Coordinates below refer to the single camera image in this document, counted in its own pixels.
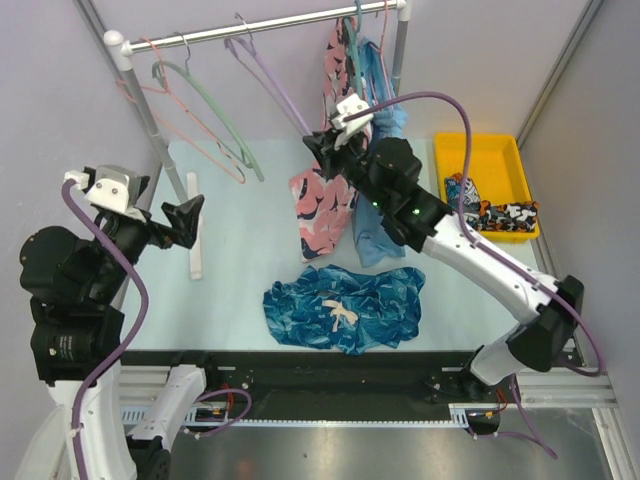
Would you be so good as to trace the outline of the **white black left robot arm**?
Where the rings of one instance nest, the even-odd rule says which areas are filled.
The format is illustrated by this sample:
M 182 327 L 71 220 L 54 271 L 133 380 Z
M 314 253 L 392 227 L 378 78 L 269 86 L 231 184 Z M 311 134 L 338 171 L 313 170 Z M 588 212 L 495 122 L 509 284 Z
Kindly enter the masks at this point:
M 157 223 L 135 205 L 147 182 L 104 170 L 68 172 L 63 200 L 92 238 L 50 226 L 31 235 L 19 254 L 35 323 L 30 346 L 38 376 L 67 421 L 74 479 L 167 478 L 188 411 L 221 387 L 205 355 L 178 354 L 144 422 L 123 427 L 121 359 L 150 304 L 136 263 L 151 245 L 191 248 L 204 204 L 202 196 L 164 204 L 167 223 Z

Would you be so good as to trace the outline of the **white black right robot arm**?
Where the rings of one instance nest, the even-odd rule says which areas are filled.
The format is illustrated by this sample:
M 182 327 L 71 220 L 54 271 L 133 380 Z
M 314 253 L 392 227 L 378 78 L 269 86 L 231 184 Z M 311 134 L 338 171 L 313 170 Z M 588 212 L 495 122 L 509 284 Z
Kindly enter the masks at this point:
M 321 173 L 343 177 L 379 212 L 391 239 L 438 260 L 488 292 L 517 326 L 479 347 L 458 375 L 462 394 L 484 401 L 497 385 L 529 368 L 549 371 L 573 336 L 584 295 L 573 276 L 557 280 L 528 268 L 483 237 L 463 231 L 458 215 L 419 184 L 422 163 L 410 143 L 387 137 L 371 148 L 361 134 L 338 145 L 338 133 L 303 138 Z

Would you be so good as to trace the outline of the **purple plastic hanger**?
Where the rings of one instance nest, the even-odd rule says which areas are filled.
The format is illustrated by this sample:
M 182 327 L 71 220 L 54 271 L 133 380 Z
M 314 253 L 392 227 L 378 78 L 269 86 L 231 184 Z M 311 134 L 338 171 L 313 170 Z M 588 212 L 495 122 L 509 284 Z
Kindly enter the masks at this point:
M 279 107 L 289 123 L 294 126 L 301 136 L 311 134 L 309 125 L 303 118 L 302 114 L 296 107 L 288 92 L 282 85 L 277 74 L 272 71 L 269 65 L 264 61 L 262 56 L 256 49 L 253 34 L 245 21 L 244 17 L 236 12 L 234 18 L 241 22 L 244 31 L 248 36 L 247 39 L 242 38 L 240 34 L 224 38 L 225 49 L 233 56 L 233 58 L 262 86 L 269 94 L 275 104 Z M 247 62 L 243 61 L 238 53 L 237 47 L 241 47 L 256 65 L 256 69 L 252 68 Z

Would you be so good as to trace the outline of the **blue leaf print shorts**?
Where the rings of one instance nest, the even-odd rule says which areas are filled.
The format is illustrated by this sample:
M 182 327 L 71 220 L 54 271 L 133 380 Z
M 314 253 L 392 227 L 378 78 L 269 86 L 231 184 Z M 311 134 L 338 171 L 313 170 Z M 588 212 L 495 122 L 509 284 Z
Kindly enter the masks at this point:
M 274 282 L 264 293 L 263 310 L 281 345 L 356 356 L 418 336 L 425 283 L 414 267 L 367 275 L 309 266 L 293 282 Z

